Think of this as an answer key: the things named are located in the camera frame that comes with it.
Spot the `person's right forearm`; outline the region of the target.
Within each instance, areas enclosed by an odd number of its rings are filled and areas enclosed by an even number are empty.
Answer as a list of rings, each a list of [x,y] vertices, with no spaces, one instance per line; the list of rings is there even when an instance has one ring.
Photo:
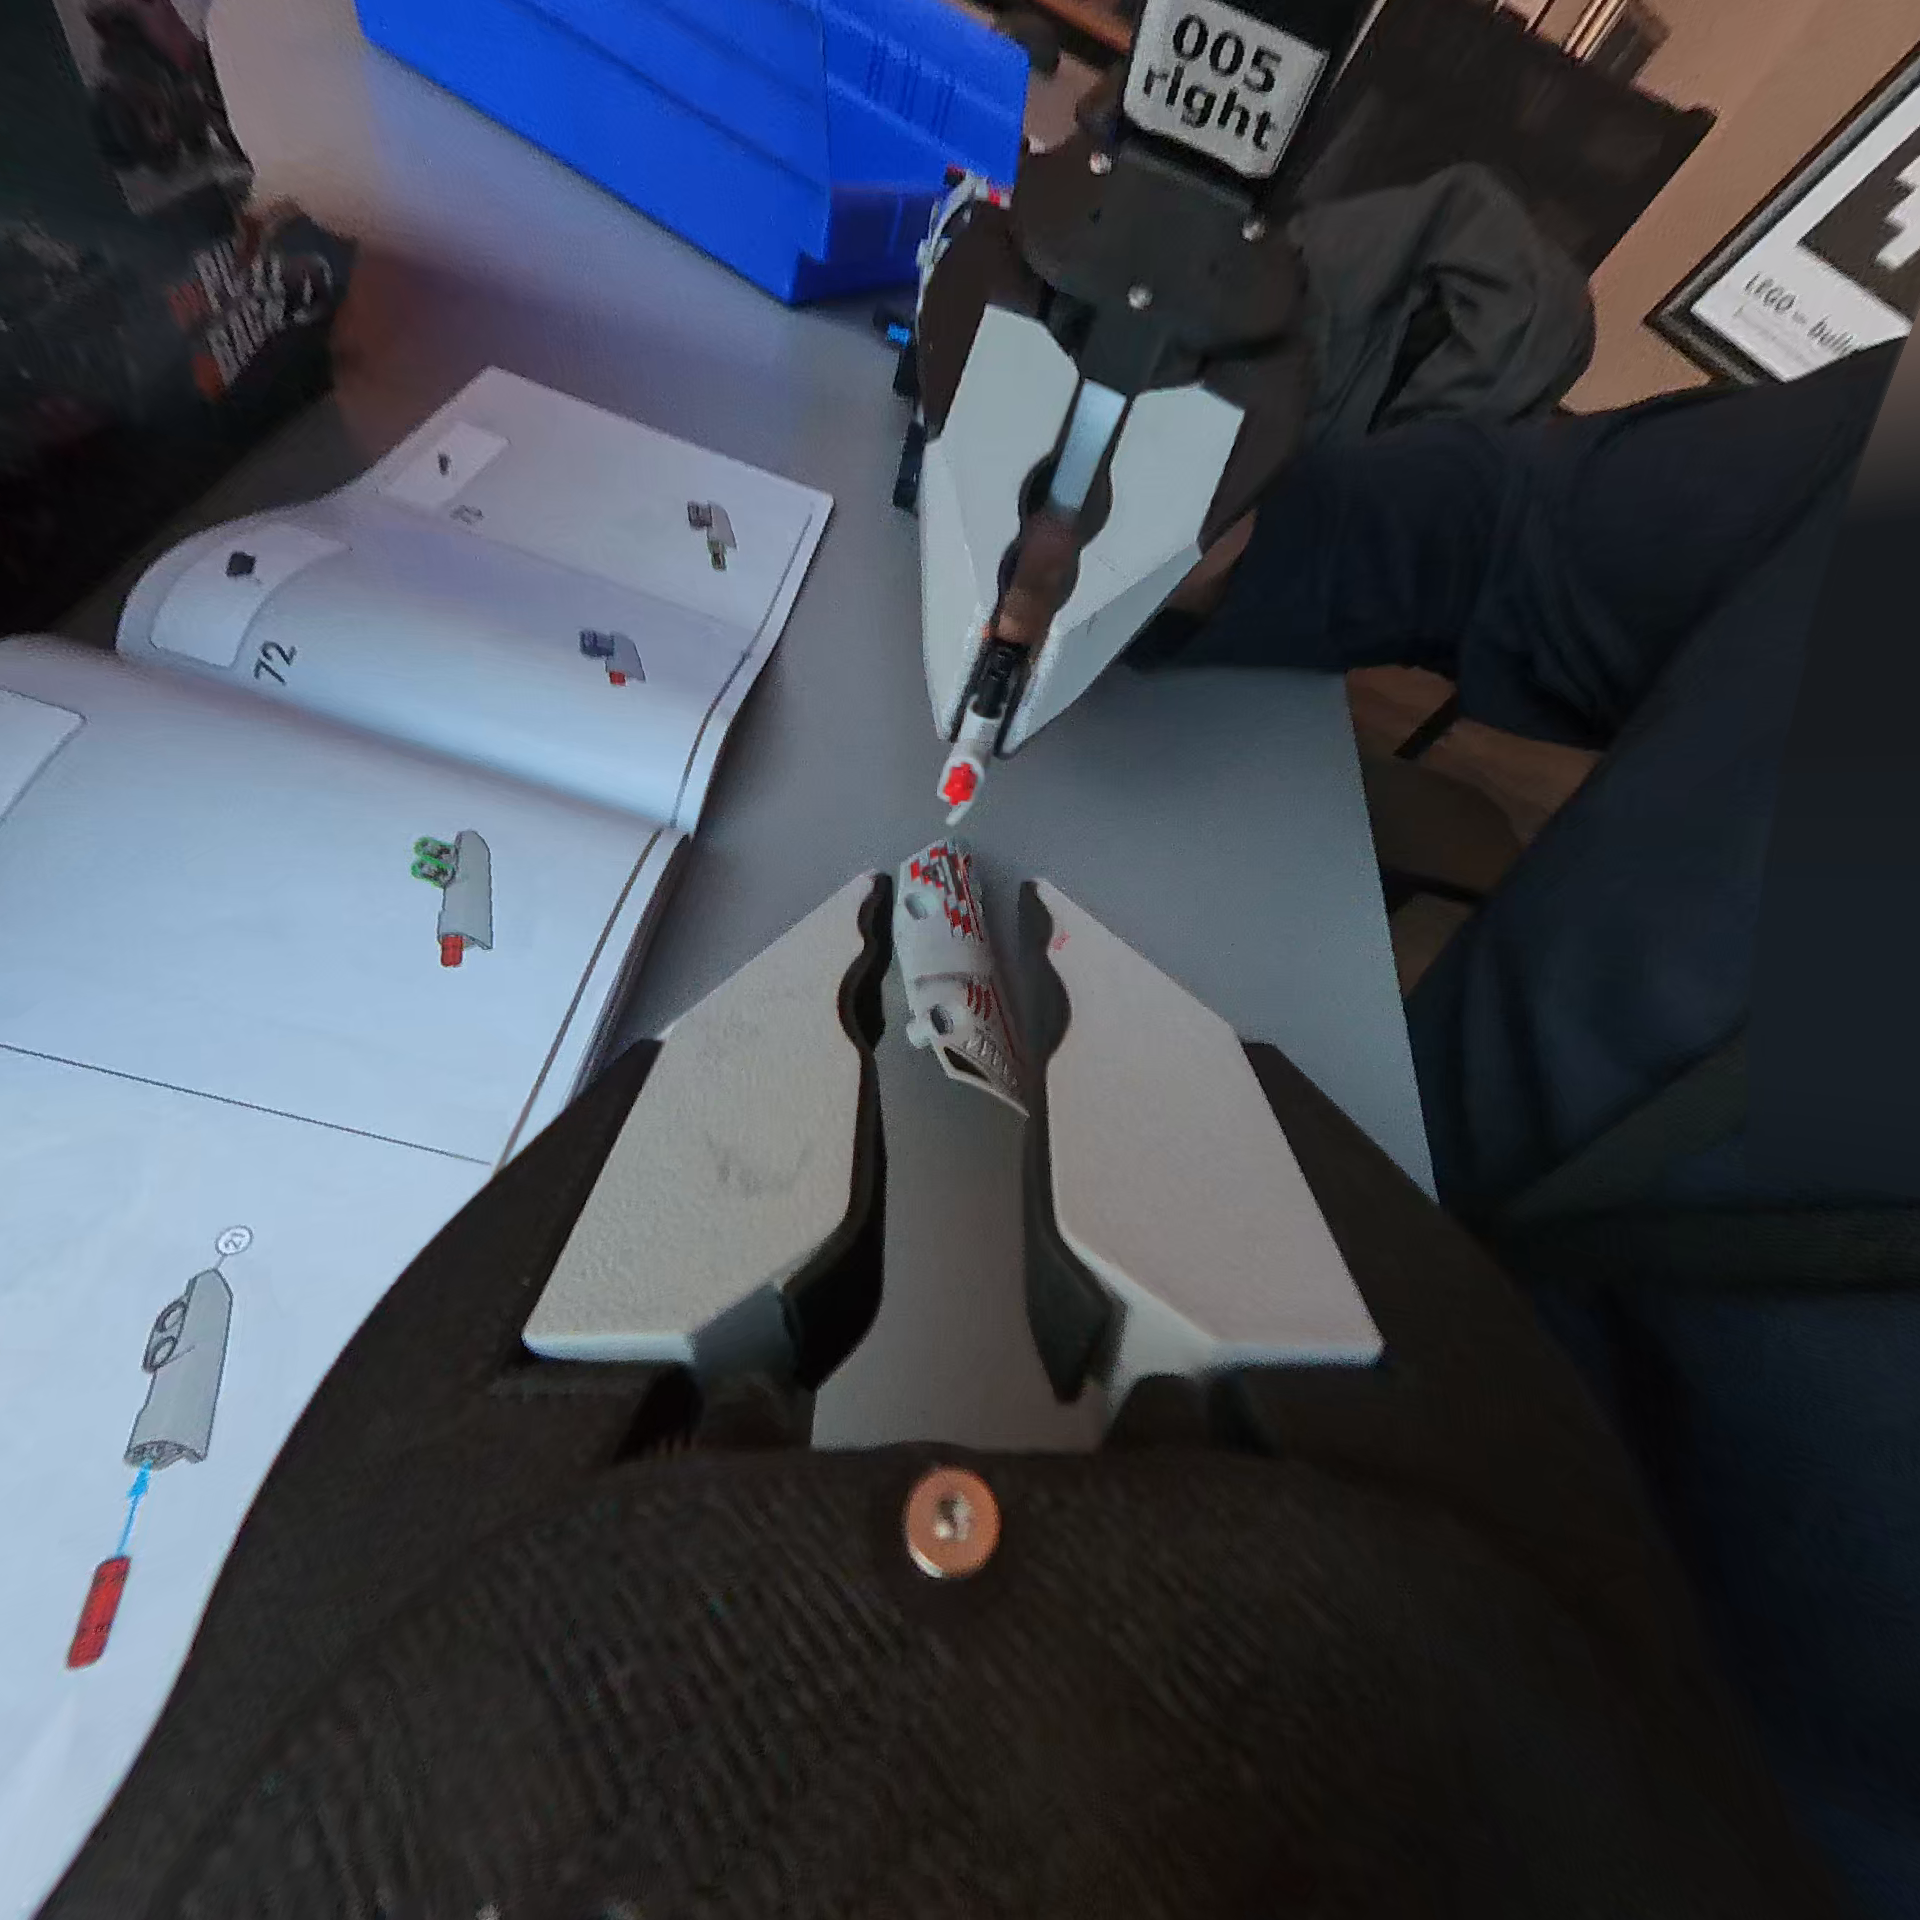
[[[1746,590],[1813,570],[1901,344],[1794,381],[1298,455],[1125,663],[1412,668],[1485,726],[1609,748]]]

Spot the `lego instruction booklet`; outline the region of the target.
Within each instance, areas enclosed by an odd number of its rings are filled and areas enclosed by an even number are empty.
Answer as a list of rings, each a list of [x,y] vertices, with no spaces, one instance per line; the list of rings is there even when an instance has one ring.
[[[2,1909],[345,1341],[617,1022],[831,496],[488,367],[2,658]]]

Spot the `grey jacket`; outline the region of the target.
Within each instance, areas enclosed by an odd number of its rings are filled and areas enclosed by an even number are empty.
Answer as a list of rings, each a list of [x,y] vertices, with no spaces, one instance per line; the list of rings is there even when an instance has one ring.
[[[1594,349],[1589,276],[1479,164],[1298,210],[1312,408],[1302,444],[1556,414]]]

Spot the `person's dark blue clothing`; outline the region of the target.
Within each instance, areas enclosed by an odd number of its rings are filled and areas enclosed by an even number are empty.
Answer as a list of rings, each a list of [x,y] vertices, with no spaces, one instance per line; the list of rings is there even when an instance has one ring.
[[[1527,1246],[1782,1784],[1861,1914],[1914,1915],[1908,536],[1848,498],[1813,570],[1692,640],[1407,1010],[1444,1205]]]

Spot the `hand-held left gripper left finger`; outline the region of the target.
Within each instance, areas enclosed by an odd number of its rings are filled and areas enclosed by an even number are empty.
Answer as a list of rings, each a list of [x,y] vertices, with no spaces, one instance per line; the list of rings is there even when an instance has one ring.
[[[879,1306],[888,880],[862,871],[673,1022],[521,1344],[822,1384]]]

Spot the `framed black white poster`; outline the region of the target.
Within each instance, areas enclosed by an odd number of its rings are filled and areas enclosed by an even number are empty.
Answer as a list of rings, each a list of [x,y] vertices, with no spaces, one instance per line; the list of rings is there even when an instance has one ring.
[[[1918,53],[1647,312],[1714,381],[1791,381],[1901,342],[1918,307]]]

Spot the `black lego set box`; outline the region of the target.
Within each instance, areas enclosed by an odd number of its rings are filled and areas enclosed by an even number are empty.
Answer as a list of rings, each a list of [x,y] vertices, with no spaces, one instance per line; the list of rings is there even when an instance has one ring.
[[[261,198],[208,4],[2,4],[2,629],[58,613],[330,383],[353,244]]]

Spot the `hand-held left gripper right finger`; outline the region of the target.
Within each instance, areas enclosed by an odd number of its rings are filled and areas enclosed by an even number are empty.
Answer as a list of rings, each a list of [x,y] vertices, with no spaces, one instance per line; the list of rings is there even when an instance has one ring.
[[[1023,1311],[1052,1396],[1385,1354],[1249,1050],[1052,880],[1016,899]]]

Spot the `blue plastic bin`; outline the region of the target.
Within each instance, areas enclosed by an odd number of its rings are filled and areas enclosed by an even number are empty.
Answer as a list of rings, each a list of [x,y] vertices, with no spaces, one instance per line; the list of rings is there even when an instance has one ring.
[[[1025,51],[946,2],[360,2],[373,45],[783,303],[919,274],[1007,186]]]

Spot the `grey lego piece red pin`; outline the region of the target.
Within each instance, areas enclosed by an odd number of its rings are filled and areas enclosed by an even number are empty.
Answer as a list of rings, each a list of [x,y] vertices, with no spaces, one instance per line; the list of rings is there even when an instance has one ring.
[[[957,824],[980,800],[990,771],[1022,750],[1020,726],[1037,655],[1034,640],[978,636],[957,683],[948,751],[937,781],[948,824]]]

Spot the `white red printed lego panel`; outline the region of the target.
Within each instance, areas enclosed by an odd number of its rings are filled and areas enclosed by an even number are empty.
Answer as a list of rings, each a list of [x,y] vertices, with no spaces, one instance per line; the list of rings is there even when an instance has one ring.
[[[1016,1027],[994,965],[967,845],[944,837],[896,876],[894,950],[904,1037],[951,1080],[1025,1115]]]

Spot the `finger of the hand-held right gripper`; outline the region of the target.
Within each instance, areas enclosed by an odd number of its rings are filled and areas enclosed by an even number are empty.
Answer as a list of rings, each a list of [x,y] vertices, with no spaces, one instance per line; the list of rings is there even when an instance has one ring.
[[[1031,472],[1060,442],[1079,373],[1046,326],[1000,303],[980,310],[944,427],[919,485],[919,636],[938,739],[951,739],[1022,535]]]
[[[1239,431],[1241,408],[1204,388],[1074,392],[999,602],[997,636],[1023,650],[999,757],[1060,718],[1161,613],[1200,557]]]

